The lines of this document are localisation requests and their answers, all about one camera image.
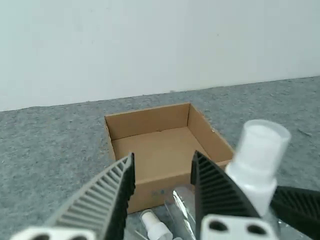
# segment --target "transparent plastic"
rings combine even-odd
[[[196,208],[192,185],[181,185],[168,191],[164,205],[173,222],[174,233],[183,240],[196,240]]]

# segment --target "box flap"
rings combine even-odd
[[[186,127],[190,103],[105,116],[111,140]]]
[[[192,104],[187,125],[212,161],[217,163],[232,159],[234,151],[231,146]]]

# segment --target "open cardboard box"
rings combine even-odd
[[[189,184],[195,150],[224,168],[229,144],[190,103],[106,115],[109,154],[134,153],[135,191],[128,212],[164,204],[167,190]]]

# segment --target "white nozzle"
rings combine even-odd
[[[282,125],[262,120],[247,121],[236,153],[225,171],[263,216],[277,187],[276,171],[291,139]]]
[[[173,234],[170,232],[167,226],[157,218],[152,210],[147,209],[143,211],[140,218],[150,240],[173,239]]]

